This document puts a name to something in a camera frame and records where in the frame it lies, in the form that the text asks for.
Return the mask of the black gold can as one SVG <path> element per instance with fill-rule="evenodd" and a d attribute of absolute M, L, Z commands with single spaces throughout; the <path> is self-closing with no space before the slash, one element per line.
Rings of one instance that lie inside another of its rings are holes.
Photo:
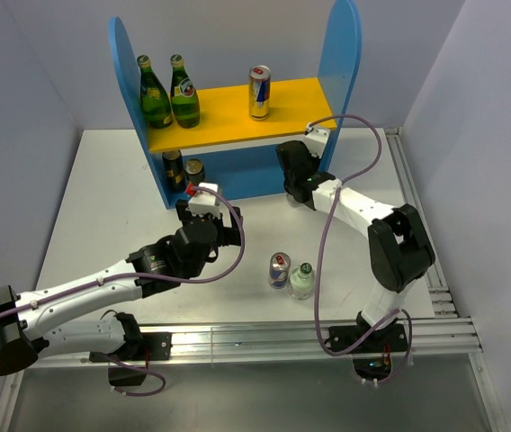
<path fill-rule="evenodd" d="M 183 192 L 186 188 L 184 162 L 180 150 L 167 151 L 162 154 L 163 166 L 166 173 L 167 185 L 175 193 Z"/>
<path fill-rule="evenodd" d="M 187 182 L 192 185 L 199 185 L 205 181 L 204 164 L 198 158 L 190 158 L 184 163 L 184 172 Z"/>

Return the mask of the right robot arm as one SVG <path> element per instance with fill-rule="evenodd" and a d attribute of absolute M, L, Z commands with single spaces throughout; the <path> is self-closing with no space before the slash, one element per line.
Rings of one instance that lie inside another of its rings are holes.
<path fill-rule="evenodd" d="M 357 340 L 374 351 L 389 336 L 387 327 L 416 280 L 435 263 L 435 251 L 417 208 L 393 207 L 345 187 L 334 175 L 318 170 L 301 141 L 291 140 L 276 148 L 284 176 L 284 188 L 297 203 L 324 212 L 362 234 L 368 243 L 375 280 L 369 300 L 359 312 Z"/>

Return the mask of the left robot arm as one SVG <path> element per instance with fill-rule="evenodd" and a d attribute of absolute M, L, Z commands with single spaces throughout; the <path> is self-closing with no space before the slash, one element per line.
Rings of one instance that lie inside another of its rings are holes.
<path fill-rule="evenodd" d="M 241 210 L 229 206 L 225 225 L 218 204 L 181 200 L 181 227 L 104 270 L 70 283 L 17 293 L 0 287 L 0 376 L 20 372 L 49 356 L 82 351 L 121 360 L 139 355 L 143 337 L 135 318 L 118 313 L 104 321 L 86 314 L 121 302 L 146 299 L 182 284 L 201 284 L 201 272 L 218 259 L 220 248 L 244 248 Z"/>

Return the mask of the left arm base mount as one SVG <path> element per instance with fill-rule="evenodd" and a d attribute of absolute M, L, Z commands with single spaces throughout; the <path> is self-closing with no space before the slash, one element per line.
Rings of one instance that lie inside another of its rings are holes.
<path fill-rule="evenodd" d="M 108 382 L 112 390 L 131 397 L 144 397 L 160 393 L 166 387 L 166 378 L 151 370 L 153 361 L 167 361 L 170 358 L 172 334 L 169 332 L 144 333 L 143 342 L 134 354 L 126 359 L 118 355 L 109 361 L 112 355 L 91 352 L 88 361 L 92 364 L 108 364 Z M 134 391 L 148 376 L 154 376 L 160 385 L 153 391 Z"/>

